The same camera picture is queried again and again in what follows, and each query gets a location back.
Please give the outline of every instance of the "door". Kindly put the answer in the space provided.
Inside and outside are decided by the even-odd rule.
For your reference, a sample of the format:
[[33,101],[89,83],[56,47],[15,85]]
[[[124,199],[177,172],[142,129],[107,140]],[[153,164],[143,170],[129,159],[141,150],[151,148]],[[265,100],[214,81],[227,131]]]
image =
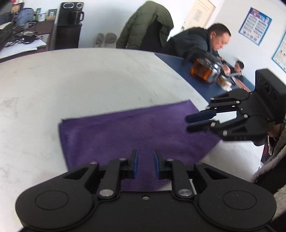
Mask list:
[[211,17],[215,6],[209,0],[196,0],[193,8],[188,14],[183,30],[191,27],[205,27],[209,18]]

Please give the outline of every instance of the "green jacket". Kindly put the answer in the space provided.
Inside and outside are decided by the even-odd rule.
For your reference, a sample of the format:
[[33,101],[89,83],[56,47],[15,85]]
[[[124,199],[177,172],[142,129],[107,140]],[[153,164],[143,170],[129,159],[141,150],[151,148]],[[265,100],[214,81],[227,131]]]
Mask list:
[[162,47],[165,46],[170,30],[174,27],[172,17],[162,5],[147,1],[126,23],[116,42],[116,48],[139,49],[149,25],[155,20],[163,25],[160,31],[160,41]]

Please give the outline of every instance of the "man's hair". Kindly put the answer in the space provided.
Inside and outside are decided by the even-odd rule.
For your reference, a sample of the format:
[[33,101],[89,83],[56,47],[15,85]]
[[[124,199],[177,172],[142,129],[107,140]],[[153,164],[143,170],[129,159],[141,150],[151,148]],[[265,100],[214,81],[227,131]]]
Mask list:
[[236,63],[240,66],[241,69],[244,69],[244,63],[238,60]]
[[229,29],[221,23],[215,23],[211,25],[208,28],[208,32],[211,33],[212,31],[214,31],[216,35],[219,35],[219,36],[223,35],[224,33],[228,33],[229,36],[231,36],[231,32],[229,31]]

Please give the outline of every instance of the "white table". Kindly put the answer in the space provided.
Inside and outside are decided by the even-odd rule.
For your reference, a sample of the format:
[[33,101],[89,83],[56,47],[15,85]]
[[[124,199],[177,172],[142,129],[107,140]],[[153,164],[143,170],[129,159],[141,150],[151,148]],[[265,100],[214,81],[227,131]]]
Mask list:
[[[57,129],[61,119],[186,99],[199,110],[207,106],[153,53],[58,50],[1,63],[0,70],[1,232],[21,228],[14,204],[22,191],[66,172]],[[248,179],[262,149],[251,142],[220,142],[203,162]]]

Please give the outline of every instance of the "purple towel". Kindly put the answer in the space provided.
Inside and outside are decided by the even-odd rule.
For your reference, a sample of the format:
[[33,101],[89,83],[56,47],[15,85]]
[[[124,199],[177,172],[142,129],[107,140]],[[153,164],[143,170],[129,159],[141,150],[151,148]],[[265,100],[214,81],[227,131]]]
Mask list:
[[101,165],[128,158],[138,150],[135,180],[123,180],[126,191],[155,191],[168,183],[158,180],[154,150],[164,159],[181,160],[186,165],[200,161],[218,142],[211,133],[186,131],[185,116],[198,112],[191,101],[135,109],[106,115],[63,120],[59,125],[61,145],[68,169],[91,161]]

